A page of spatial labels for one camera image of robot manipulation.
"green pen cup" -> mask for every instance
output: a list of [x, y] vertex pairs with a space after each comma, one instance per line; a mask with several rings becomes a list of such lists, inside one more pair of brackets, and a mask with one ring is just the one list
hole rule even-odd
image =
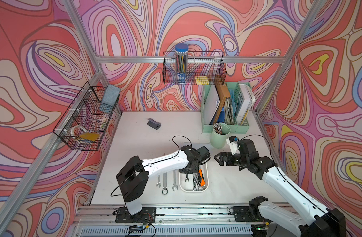
[[228, 138], [231, 129], [228, 125], [226, 125], [223, 122], [219, 122], [218, 124], [221, 125], [221, 127], [222, 127], [223, 135], [216, 133], [215, 129], [213, 129], [212, 133], [211, 133], [211, 137], [210, 137], [210, 144], [213, 147], [220, 149], [225, 146], [226, 139]]

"metal vent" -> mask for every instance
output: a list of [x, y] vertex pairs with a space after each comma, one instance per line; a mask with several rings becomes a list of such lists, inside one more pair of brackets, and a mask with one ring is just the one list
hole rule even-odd
[[[250, 235], [251, 225], [155, 225], [156, 236], [192, 236], [192, 235]], [[141, 236], [152, 236], [155, 230], [152, 226], [143, 231]], [[81, 236], [125, 236], [128, 226], [84, 226]]]

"paper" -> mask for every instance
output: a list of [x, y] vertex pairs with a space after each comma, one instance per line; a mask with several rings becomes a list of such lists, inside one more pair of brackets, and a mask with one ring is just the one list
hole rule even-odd
[[230, 92], [231, 95], [231, 107], [232, 107], [232, 114], [236, 115], [236, 103], [235, 103], [235, 92], [233, 89], [228, 89], [228, 91]]
[[227, 125], [235, 125], [231, 99], [227, 98], [225, 102], [225, 123]]
[[209, 94], [203, 106], [203, 124], [209, 125], [220, 103], [217, 90], [214, 85], [210, 86]]
[[208, 85], [210, 84], [209, 79], [207, 78], [207, 76], [198, 76], [198, 77], [194, 77], [195, 78], [195, 82], [197, 83], [197, 85]]

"black cable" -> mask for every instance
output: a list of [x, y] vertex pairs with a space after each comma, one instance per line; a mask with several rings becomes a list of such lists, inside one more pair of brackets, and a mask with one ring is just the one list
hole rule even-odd
[[228, 210], [228, 212], [231, 213], [231, 214], [234, 214], [235, 211], [248, 213], [248, 211], [242, 211], [242, 210], [238, 210], [238, 209], [233, 209], [232, 207]]
[[[243, 137], [243, 138], [240, 139], [240, 140], [243, 140], [243, 139], [245, 139], [246, 137], [249, 137], [249, 136], [261, 136], [261, 135], [252, 134], [252, 135], [245, 136], [245, 137]], [[273, 162], [275, 162], [274, 159], [273, 159], [273, 157], [272, 157], [272, 153], [270, 152], [270, 143], [269, 143], [269, 141], [268, 141], [264, 136], [261, 136], [261, 137], [264, 138], [264, 140], [268, 143], [270, 157], [272, 158]], [[278, 167], [276, 167], [276, 168], [277, 168], [278, 173], [282, 176], [282, 178], [283, 178], [288, 184], [290, 184], [290, 186], [292, 186], [299, 194], [301, 194], [302, 197], [306, 198], [306, 199], [307, 199], [312, 205], [314, 205], [318, 210], [320, 210], [320, 211], [323, 212], [324, 214], [327, 214], [327, 212], [324, 212], [324, 211], [323, 211], [322, 209], [320, 209], [315, 203], [313, 203], [312, 201], [310, 201], [309, 198], [307, 198], [307, 197], [306, 197], [305, 195], [303, 195], [298, 189], [296, 189], [296, 188], [282, 175], [282, 173], [279, 171]], [[342, 228], [345, 229], [345, 231], [346, 231], [351, 237], [353, 237], [353, 235], [352, 235], [343, 225], [341, 225], [337, 220], [335, 220], [333, 217], [331, 217], [331, 216], [329, 216], [329, 215], [326, 215], [326, 216], [330, 217], [332, 220], [334, 220], [336, 223], [338, 223]]]
[[[142, 168], [136, 170], [136, 172], [139, 172], [139, 170], [144, 169], [144, 168], [147, 167], [148, 165], [145, 165], [145, 166], [143, 166]], [[118, 185], [118, 186], [111, 192], [110, 196], [111, 196], [111, 197], [115, 197], [115, 196], [122, 195], [122, 194], [118, 194], [118, 195], [113, 195], [113, 196], [112, 196], [112, 193], [115, 192], [115, 190], [117, 190], [117, 188], [119, 188], [124, 182], [126, 182], [127, 179], [129, 179], [131, 176], [133, 176], [134, 174], [136, 174], [136, 172], [132, 173], [132, 174], [131, 174], [128, 178], [126, 178], [120, 185]]]
[[151, 237], [155, 236], [155, 234], [156, 234], [156, 228], [155, 228], [155, 226], [152, 225], [152, 227], [155, 229], [155, 233], [154, 233]]
[[210, 159], [211, 159], [211, 156], [210, 156], [205, 162], [198, 163], [198, 165], [204, 165], [204, 164], [206, 164]]
[[[177, 154], [176, 154], [175, 156], [166, 158], [166, 159], [164, 159], [164, 160], [159, 160], [159, 161], [153, 162], [153, 163], [151, 163], [152, 165], [153, 165], [153, 164], [156, 164], [156, 163], [158, 163], [158, 162], [162, 162], [162, 161], [165, 161], [165, 160], [173, 159], [174, 157], [178, 156], [178, 154], [180, 153], [180, 147], [179, 147], [178, 144], [175, 143], [174, 140], [173, 140], [173, 138], [175, 138], [176, 136], [172, 137], [172, 142], [173, 142], [174, 144], [176, 144], [176, 146], [178, 147], [178, 152], [177, 152]], [[189, 138], [187, 138], [186, 136], [181, 136], [181, 137], [186, 138], [186, 139], [190, 142], [190, 146], [193, 148], [193, 144], [192, 144], [192, 142], [189, 140]]]
[[276, 228], [275, 228], [275, 230], [273, 230], [273, 233], [272, 233], [270, 236], [268, 236], [268, 237], [272, 237], [272, 235], [274, 235], [274, 233], [275, 233], [276, 230], [277, 230], [277, 227], [278, 227], [278, 224], [276, 223]]

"folder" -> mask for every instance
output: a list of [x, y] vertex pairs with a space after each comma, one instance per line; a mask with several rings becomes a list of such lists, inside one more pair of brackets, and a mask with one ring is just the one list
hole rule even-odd
[[220, 111], [222, 111], [223, 106], [225, 105], [226, 99], [230, 98], [231, 99], [231, 95], [230, 92], [228, 91], [228, 88], [226, 85], [215, 85], [216, 89], [217, 89], [217, 93], [219, 96], [219, 106], [217, 111], [219, 111], [219, 113], [216, 113], [214, 116], [214, 120], [212, 122], [212, 124], [215, 124], [218, 121], [218, 117], [220, 115]]
[[211, 85], [203, 107], [203, 124], [210, 124], [219, 105], [219, 97], [214, 85]]

